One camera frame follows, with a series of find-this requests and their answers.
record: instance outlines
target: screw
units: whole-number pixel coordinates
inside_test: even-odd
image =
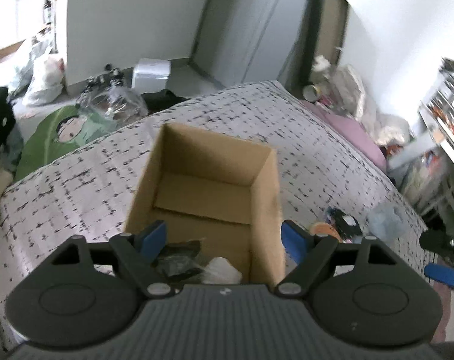
[[[152,283],[147,287],[147,292],[153,296],[165,296],[170,292],[170,286],[167,283]]]
[[[278,290],[282,295],[298,295],[302,292],[302,287],[297,283],[282,283]]]

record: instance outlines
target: white object in box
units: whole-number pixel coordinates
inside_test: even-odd
[[[142,93],[160,92],[166,88],[170,75],[170,61],[143,58],[134,67],[132,89]]]

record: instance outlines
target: pink fabric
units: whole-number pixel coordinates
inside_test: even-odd
[[[387,161],[382,151],[370,139],[360,123],[348,117],[326,113],[307,101],[302,101],[302,104],[348,140],[352,146],[370,159],[383,173],[387,172]]]

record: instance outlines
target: open cardboard box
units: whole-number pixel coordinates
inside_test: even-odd
[[[124,231],[154,220],[168,242],[202,241],[243,282],[276,285],[285,277],[277,158],[269,146],[178,123],[161,127]]]

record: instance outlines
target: black and white tablecloth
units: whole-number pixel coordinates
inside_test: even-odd
[[[418,244],[424,223],[368,159],[280,84],[241,85],[124,127],[8,188],[0,201],[0,329],[7,348],[14,346],[4,315],[9,292],[71,235],[103,242],[122,230],[153,137],[170,120],[275,147],[284,217],[305,227],[329,205],[365,226],[379,202],[398,204],[411,231],[395,252],[418,273],[432,260]]]

